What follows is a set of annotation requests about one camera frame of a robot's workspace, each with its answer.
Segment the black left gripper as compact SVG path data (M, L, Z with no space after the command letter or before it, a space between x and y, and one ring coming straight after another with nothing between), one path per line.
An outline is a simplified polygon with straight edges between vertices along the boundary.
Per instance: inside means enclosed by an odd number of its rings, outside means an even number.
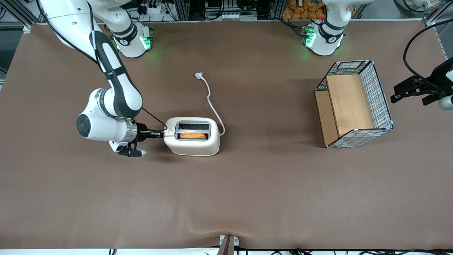
M439 87L439 89L447 94L452 94L453 86L453 57L447 59L440 65L436 66L431 75L430 81ZM419 79L416 76L411 76L393 87L394 95L390 97L391 103L395 104L406 97L419 96L429 94L431 85ZM443 93L429 94L423 98L423 105L427 106L431 103L439 101L443 97Z

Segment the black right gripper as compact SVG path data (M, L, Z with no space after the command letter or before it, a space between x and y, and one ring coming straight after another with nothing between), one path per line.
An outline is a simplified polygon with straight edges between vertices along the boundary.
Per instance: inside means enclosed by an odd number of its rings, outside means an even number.
M136 135L136 142L143 142L147 138L150 138L150 132L148 127L143 123L136 123L137 126L137 135ZM164 130L152 130L151 137L152 138L162 138Z

